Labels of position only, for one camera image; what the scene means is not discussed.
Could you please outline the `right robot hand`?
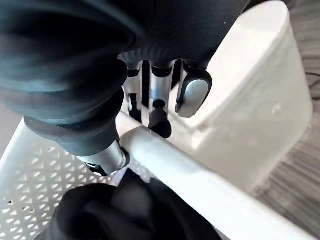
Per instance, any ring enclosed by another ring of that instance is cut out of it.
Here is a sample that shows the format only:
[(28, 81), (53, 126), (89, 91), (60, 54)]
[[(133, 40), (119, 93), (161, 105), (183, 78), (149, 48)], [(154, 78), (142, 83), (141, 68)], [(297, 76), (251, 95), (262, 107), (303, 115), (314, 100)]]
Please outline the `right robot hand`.
[(0, 93), (35, 134), (107, 177), (129, 162), (116, 117), (141, 121), (144, 62), (149, 125), (163, 138), (173, 82), (176, 112), (194, 116), (213, 80), (207, 67), (246, 0), (3, 0)]

